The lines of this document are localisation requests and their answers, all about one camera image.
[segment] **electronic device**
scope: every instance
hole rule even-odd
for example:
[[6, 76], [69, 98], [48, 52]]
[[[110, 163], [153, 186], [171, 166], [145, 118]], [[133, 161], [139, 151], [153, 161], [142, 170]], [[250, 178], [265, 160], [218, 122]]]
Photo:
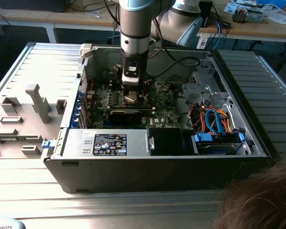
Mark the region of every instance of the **electronic device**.
[[206, 27], [206, 23], [209, 19], [209, 15], [210, 15], [212, 6], [213, 6], [212, 0], [201, 0], [199, 2], [199, 8], [201, 10], [200, 17], [202, 17], [202, 19], [203, 19], [201, 27], [203, 27], [203, 28]]
[[47, 10], [65, 12], [70, 0], [0, 0], [0, 8], [17, 10]]
[[237, 6], [232, 19], [234, 22], [243, 23], [245, 21], [261, 23], [264, 16], [259, 9], [249, 8], [243, 6]]
[[[131, 49], [27, 44], [0, 84], [0, 158], [41, 156], [68, 193], [116, 193], [223, 188], [286, 156], [286, 85], [266, 61], [203, 50], [147, 61], [151, 25], [140, 19], [164, 8], [144, 2], [120, 2]], [[167, 12], [187, 19], [172, 32], [184, 45], [202, 22], [197, 8], [184, 0]]]

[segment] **blue latch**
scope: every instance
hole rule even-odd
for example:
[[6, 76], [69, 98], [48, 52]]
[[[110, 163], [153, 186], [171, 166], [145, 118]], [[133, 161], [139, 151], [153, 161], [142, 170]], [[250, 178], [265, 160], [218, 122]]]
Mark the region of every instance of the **blue latch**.
[[195, 142], [212, 142], [212, 135], [208, 133], [197, 133], [194, 136]]
[[56, 141], [55, 140], [51, 140], [51, 141], [43, 141], [41, 147], [43, 149], [50, 149], [50, 148], [54, 148], [56, 145]]
[[75, 106], [76, 106], [77, 108], [80, 108], [80, 107], [81, 107], [81, 104], [80, 104], [79, 102], [75, 102]]
[[245, 136], [242, 133], [238, 134], [239, 139], [244, 142], [245, 141]]
[[78, 92], [77, 92], [77, 95], [78, 95], [79, 97], [83, 97], [84, 94], [83, 94], [83, 92], [78, 91]]

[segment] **motherboard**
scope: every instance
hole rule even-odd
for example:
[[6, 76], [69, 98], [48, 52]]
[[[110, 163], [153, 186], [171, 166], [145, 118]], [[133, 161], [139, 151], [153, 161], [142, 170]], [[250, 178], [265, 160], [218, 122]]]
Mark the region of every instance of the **motherboard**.
[[[180, 128], [180, 118], [175, 110], [176, 90], [169, 84], [155, 83], [145, 102], [135, 104], [124, 99], [123, 91], [102, 85], [91, 92], [90, 128]], [[112, 117], [127, 114], [126, 120], [112, 122]]]

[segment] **wooden desk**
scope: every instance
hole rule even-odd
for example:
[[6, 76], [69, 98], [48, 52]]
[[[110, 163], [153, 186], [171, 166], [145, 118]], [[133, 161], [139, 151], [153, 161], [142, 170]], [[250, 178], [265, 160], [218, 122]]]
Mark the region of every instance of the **wooden desk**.
[[[231, 29], [227, 36], [228, 38], [286, 42], [286, 25], [281, 25], [269, 20], [268, 18], [264, 18], [261, 24], [252, 22], [235, 23], [232, 21], [232, 14], [223, 13], [219, 10], [219, 8], [223, 10], [225, 8], [224, 5], [228, 2], [230, 1], [215, 0], [215, 7], [218, 14], [224, 21], [231, 23]], [[87, 9], [95, 9], [102, 6], [103, 4], [93, 5]], [[82, 8], [78, 3], [74, 4], [73, 7], [77, 9]], [[58, 42], [55, 34], [55, 28], [112, 31], [112, 18], [106, 8], [99, 10], [99, 14], [97, 14], [100, 16], [99, 18], [72, 9], [68, 9], [65, 13], [37, 10], [0, 9], [0, 14], [2, 14], [11, 25], [44, 27], [47, 30], [50, 42], [53, 43]], [[7, 24], [1, 16], [0, 24]], [[214, 24], [211, 24], [207, 28], [201, 28], [198, 33], [198, 36], [201, 38], [198, 46], [203, 48], [203, 44], [207, 38], [213, 36], [216, 31], [217, 28]]]

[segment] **brown hair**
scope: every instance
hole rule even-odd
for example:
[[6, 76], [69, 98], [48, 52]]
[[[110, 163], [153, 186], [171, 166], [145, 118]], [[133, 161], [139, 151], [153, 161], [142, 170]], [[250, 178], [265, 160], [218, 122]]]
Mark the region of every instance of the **brown hair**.
[[213, 229], [286, 229], [286, 163], [232, 184]]

